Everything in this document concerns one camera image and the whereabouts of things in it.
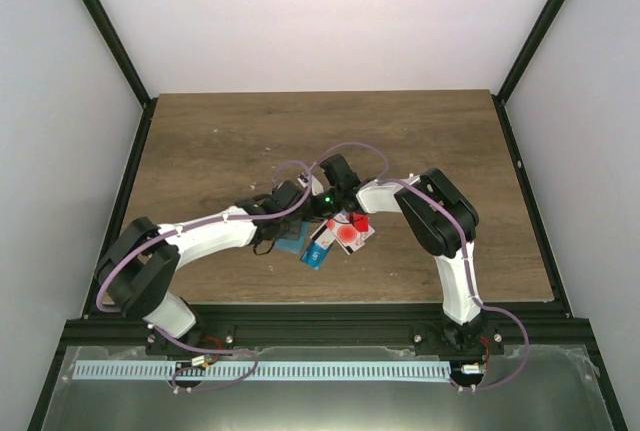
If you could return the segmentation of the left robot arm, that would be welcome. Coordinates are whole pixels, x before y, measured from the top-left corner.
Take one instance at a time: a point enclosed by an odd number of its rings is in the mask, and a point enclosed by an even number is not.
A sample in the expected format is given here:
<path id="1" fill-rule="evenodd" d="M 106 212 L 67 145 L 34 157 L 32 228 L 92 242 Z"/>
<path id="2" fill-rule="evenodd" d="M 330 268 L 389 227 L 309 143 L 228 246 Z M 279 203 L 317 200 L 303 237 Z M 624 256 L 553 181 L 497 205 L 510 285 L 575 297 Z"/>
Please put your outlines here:
<path id="1" fill-rule="evenodd" d="M 96 307 L 143 320 L 168 335 L 178 352 L 194 354 L 203 346 L 205 332 L 186 302 L 169 291 L 175 273 L 215 253 L 276 239 L 310 201 L 309 188 L 285 181 L 269 194 L 204 218 L 164 225 L 138 218 L 98 262 Z"/>

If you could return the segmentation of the white card with red circle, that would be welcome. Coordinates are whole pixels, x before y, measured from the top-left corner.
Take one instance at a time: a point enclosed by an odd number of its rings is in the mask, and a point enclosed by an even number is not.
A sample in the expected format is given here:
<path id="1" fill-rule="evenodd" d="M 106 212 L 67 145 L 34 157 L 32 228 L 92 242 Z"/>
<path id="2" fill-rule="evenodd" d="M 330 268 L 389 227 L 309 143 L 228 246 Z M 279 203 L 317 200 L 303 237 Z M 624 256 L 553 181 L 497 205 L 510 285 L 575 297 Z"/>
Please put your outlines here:
<path id="1" fill-rule="evenodd" d="M 369 223 L 369 232 L 368 233 L 359 233 L 352 225 L 350 221 L 350 217 L 353 213 L 345 213 L 342 212 L 338 215 L 335 215 L 333 218 L 328 220 L 328 226 L 332 230 L 336 240 L 341 245 L 342 243 L 351 243 L 351 242 L 365 242 L 368 238 L 372 237 L 375 233 L 374 228 Z"/>

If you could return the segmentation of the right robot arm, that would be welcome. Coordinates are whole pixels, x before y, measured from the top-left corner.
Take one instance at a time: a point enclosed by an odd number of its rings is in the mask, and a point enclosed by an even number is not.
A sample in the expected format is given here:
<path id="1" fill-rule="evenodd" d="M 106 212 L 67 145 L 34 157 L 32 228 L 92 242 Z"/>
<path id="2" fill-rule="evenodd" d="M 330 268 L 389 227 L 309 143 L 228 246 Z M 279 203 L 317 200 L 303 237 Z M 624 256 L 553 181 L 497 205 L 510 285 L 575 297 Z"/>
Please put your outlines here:
<path id="1" fill-rule="evenodd" d="M 479 216 L 437 168 L 405 179 L 361 180 L 346 159 L 334 154 L 319 163 L 329 188 L 312 199 L 314 213 L 355 226 L 378 213 L 401 214 L 419 245 L 431 255 L 443 292 L 443 335 L 458 354 L 472 350 L 483 328 L 473 262 Z"/>

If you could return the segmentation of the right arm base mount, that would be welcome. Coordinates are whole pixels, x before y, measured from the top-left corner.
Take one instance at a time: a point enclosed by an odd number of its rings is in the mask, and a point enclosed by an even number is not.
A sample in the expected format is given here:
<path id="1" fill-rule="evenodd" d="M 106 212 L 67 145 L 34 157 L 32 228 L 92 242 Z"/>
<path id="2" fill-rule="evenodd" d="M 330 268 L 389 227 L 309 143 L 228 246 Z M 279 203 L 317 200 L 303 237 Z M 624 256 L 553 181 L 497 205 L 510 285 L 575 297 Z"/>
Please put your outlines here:
<path id="1" fill-rule="evenodd" d="M 409 338 L 417 354 L 437 355 L 441 359 L 479 357 L 486 350 L 491 356 L 504 354 L 504 346 L 494 339 L 496 330 L 489 326 L 462 329 L 457 325 L 418 322 Z"/>

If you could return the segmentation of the teal leather card holder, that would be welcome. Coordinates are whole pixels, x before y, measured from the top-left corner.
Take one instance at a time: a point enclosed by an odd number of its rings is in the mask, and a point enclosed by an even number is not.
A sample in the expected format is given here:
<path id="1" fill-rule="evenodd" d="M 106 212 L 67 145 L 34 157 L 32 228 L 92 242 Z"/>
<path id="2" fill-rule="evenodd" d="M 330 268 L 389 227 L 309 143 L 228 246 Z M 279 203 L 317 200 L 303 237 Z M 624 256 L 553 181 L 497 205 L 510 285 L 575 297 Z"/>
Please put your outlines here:
<path id="1" fill-rule="evenodd" d="M 274 249 L 290 254 L 300 254 L 304 246 L 310 224 L 298 222 L 290 232 L 275 241 Z"/>

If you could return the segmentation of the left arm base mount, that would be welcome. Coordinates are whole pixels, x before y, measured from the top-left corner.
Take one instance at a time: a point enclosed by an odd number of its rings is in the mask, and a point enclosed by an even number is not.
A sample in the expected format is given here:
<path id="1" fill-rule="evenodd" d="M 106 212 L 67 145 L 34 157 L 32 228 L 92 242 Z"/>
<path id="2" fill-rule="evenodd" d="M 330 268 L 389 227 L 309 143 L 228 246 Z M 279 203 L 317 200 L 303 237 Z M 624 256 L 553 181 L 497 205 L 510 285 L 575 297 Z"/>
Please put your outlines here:
<path id="1" fill-rule="evenodd" d="M 150 331 L 147 337 L 146 352 L 148 355 L 167 357 L 184 357 L 196 355 L 231 356 L 235 350 L 216 337 L 205 337 L 199 331 L 190 331 L 181 338 L 168 339 L 158 330 Z"/>

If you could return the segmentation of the white card with black stripe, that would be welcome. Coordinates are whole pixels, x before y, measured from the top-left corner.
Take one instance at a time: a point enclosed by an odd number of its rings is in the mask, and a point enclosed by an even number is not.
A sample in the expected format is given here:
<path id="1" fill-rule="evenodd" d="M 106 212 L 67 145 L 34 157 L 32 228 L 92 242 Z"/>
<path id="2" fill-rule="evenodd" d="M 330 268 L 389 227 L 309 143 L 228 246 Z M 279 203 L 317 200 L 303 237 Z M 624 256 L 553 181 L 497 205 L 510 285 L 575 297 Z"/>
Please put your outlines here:
<path id="1" fill-rule="evenodd" d="M 325 222 L 314 231 L 310 239 L 324 249 L 327 249 L 335 241 L 335 236 L 328 226 L 328 223 Z"/>

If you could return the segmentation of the red card upper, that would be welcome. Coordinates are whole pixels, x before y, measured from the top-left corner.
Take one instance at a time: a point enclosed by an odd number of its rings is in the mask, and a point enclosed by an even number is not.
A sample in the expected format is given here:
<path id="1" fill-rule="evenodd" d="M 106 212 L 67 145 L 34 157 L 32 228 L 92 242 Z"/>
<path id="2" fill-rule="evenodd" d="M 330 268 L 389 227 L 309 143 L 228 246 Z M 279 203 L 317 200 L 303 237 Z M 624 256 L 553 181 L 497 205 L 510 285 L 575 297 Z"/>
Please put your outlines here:
<path id="1" fill-rule="evenodd" d="M 359 233 L 368 233 L 369 232 L 369 218 L 366 214 L 358 214 L 353 213 L 350 217 L 351 225 L 359 232 Z"/>

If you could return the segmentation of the blue credit card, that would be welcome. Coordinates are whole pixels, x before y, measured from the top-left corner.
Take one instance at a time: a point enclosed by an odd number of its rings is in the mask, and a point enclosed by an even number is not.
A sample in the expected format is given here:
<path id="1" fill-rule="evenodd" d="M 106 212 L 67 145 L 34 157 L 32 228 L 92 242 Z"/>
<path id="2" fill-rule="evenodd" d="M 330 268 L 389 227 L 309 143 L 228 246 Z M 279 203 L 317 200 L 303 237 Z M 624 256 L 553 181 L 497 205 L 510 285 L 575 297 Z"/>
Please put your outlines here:
<path id="1" fill-rule="evenodd" d="M 313 270 L 319 270 L 333 247 L 333 243 L 324 246 L 311 241 L 300 257 L 300 262 Z"/>

